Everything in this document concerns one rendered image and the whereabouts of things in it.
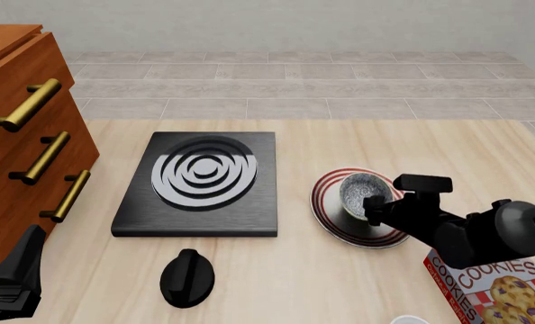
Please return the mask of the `white plate with red rings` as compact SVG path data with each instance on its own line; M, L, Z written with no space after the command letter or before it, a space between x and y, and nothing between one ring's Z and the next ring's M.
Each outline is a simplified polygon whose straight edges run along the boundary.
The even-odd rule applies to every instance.
M391 188L394 197L392 202L403 198L404 193L394 188L393 181L378 172L358 167L334 169L320 177L310 193L310 206L315 219L336 239L359 248L383 249L402 244L409 238L407 234L385 224L370 226L368 221L352 218L343 209L340 184L345 177L360 172L381 177Z

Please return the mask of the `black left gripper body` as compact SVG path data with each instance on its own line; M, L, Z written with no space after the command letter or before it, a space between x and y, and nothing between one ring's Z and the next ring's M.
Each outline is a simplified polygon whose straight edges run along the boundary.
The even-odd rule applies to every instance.
M10 296L0 296L0 320L31 318L33 314L33 291L19 291Z

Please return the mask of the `white ramekin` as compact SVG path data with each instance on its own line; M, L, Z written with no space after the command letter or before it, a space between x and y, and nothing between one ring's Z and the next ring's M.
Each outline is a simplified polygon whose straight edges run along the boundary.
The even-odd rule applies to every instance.
M394 318L390 324L430 324L427 320L418 318L413 315L401 315Z

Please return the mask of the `black speckled bowl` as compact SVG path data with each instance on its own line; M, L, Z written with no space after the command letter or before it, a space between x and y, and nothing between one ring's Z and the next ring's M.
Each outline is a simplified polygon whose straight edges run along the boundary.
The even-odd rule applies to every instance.
M382 203L391 202L394 197L390 186L377 175L354 173L344 178L340 184L340 201L343 209L359 221L367 221L364 199L380 196Z

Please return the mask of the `wooden cabinet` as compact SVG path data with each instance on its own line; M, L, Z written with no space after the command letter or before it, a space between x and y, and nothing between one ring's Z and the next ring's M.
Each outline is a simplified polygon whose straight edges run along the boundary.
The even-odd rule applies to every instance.
M4 59L18 48L21 48L21 46L31 40L32 37L43 33L45 33L45 31L39 25L0 24L0 60ZM65 94L71 95L71 87Z

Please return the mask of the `round black stove knob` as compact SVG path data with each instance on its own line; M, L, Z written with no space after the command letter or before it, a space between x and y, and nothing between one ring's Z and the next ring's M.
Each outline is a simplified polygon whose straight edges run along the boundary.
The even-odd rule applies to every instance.
M165 267L159 288L168 304L187 309L204 302L212 292L214 282L210 261L197 250L186 248Z

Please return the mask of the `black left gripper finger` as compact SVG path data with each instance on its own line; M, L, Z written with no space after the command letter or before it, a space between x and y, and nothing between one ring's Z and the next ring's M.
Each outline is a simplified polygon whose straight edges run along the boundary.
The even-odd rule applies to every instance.
M25 252L28 244L28 229L23 233L15 247L0 264L0 288L20 287L26 289L24 277L28 261Z
M45 242L46 232L40 226L28 228L27 271L24 277L24 285L29 296L26 302L28 317L31 318L41 301L41 254Z

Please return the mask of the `flat black stove plate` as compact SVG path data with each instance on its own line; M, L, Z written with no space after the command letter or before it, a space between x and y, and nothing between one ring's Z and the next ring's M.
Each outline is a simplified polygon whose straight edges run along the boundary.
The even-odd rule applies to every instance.
M111 232L114 237L276 237L276 134L154 132Z

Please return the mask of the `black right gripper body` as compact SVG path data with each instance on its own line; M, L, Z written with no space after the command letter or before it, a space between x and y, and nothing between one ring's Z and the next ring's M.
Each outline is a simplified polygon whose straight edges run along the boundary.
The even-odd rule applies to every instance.
M385 213L382 222L386 225L416 239L428 237L424 224L427 207L417 193L405 193L403 199L387 202L381 209Z

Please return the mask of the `red cookies box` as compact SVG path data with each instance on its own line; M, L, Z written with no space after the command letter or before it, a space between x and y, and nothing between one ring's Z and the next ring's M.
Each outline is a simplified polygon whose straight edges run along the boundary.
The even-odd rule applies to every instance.
M461 324L535 324L531 258L453 269L431 250L423 263Z

